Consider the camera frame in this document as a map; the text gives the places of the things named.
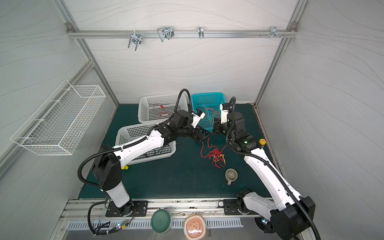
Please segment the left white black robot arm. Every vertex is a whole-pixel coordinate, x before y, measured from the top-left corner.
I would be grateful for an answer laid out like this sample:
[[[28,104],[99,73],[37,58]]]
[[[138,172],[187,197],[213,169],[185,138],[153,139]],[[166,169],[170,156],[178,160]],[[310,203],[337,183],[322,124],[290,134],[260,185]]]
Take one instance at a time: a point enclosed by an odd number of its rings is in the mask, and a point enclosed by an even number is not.
[[[99,188],[117,208],[131,209],[132,199],[122,182],[122,168],[133,159],[168,145],[178,137],[190,137],[200,143],[203,142],[208,137],[208,132],[199,126],[200,120],[204,117],[205,113],[201,110],[191,113],[184,110],[176,111],[169,119],[152,126],[148,133],[139,139],[114,146],[85,159],[78,168],[78,178],[84,184]],[[92,159],[95,159],[93,171],[97,183],[90,182],[82,176],[83,167]]]

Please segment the red alligator clip lead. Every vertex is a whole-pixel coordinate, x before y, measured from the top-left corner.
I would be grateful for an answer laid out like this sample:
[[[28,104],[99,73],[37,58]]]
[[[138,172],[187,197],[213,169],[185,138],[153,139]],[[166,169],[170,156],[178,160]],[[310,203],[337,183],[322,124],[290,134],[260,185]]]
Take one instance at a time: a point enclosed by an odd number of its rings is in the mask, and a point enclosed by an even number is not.
[[[169,118],[172,115],[162,105],[153,106],[153,113],[157,119]]]

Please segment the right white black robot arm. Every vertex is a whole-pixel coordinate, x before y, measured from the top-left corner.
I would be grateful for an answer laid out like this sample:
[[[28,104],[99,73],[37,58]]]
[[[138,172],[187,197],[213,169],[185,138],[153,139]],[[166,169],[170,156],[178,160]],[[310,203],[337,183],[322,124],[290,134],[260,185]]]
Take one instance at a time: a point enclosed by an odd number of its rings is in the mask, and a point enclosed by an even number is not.
[[[314,223],[316,205],[310,197],[303,197],[271,163],[260,142],[247,134],[242,114],[222,110],[215,120],[214,133],[226,135],[228,147],[242,156],[257,174],[272,199],[268,200],[250,190],[240,194],[240,210],[256,212],[266,219],[273,232],[283,240],[296,239],[297,235],[311,228],[315,238],[321,239]]]

